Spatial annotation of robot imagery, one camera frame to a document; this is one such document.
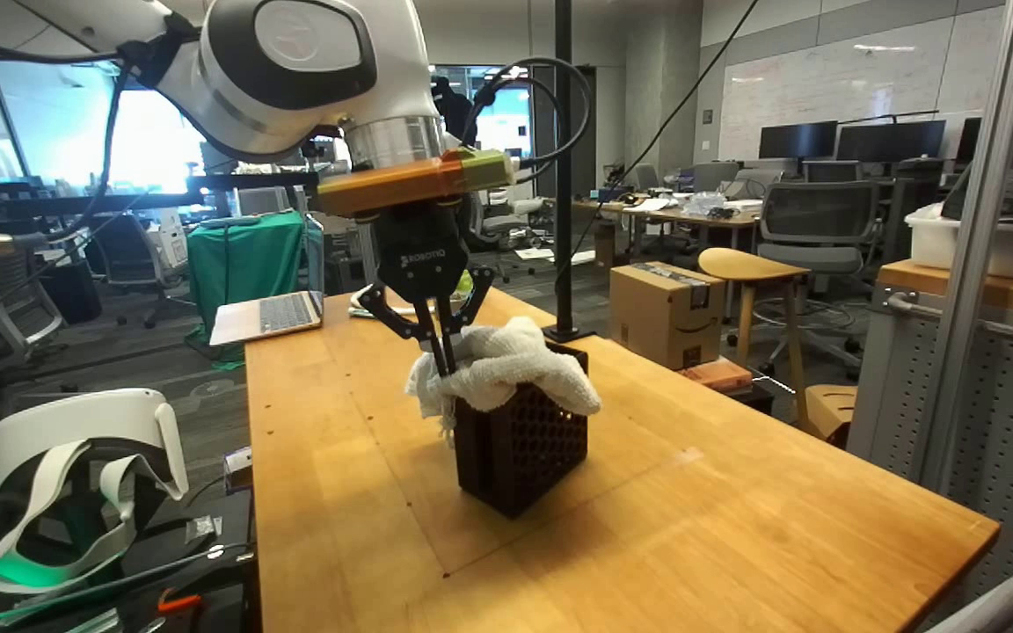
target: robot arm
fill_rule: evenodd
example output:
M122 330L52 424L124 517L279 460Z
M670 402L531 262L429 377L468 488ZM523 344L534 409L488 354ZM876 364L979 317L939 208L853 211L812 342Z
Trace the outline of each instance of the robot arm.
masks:
M217 0L201 33L157 0L17 2L93 51L147 57L141 80L226 155L268 162L322 126L375 168L444 151L411 0Z

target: laptop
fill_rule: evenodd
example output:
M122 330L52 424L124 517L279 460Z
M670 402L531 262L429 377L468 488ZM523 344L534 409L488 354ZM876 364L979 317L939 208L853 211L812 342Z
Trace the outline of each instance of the laptop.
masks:
M230 303L217 309L210 345L289 335L322 324L323 293L317 291Z

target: black crate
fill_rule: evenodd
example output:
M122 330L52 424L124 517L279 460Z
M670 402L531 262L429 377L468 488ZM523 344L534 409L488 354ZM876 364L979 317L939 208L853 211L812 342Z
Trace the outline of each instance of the black crate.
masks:
M547 342L589 373L589 355ZM459 486L515 518L573 470L589 453L589 418L560 408L530 383L494 411L456 402L456 472Z

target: metal pole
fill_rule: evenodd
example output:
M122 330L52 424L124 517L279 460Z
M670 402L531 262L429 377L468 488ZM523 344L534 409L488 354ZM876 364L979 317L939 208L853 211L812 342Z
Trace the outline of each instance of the metal pole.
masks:
M554 53L557 59L573 63L573 1L554 0ZM557 121L558 147L570 140L573 128L570 105L573 84L570 74L556 69L557 83L554 92L562 105L565 120ZM546 328L546 336L559 342L577 339L580 333L573 325L573 157L565 152L557 159L557 211L554 219L554 261L557 278L554 293L557 296L557 324Z
M971 165L968 195L952 260L948 296L937 329L933 374L925 392L910 477L942 494L948 492L957 416L964 398L964 369L977 331L996 234L1006 171L1013 167L1013 0L1003 11L1003 38L990 87L984 125Z

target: amazon box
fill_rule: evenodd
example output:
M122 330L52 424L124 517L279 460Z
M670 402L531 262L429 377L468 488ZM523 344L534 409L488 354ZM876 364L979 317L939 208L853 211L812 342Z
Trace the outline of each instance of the amazon box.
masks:
M724 281L667 263L611 271L609 335L672 370L718 357Z

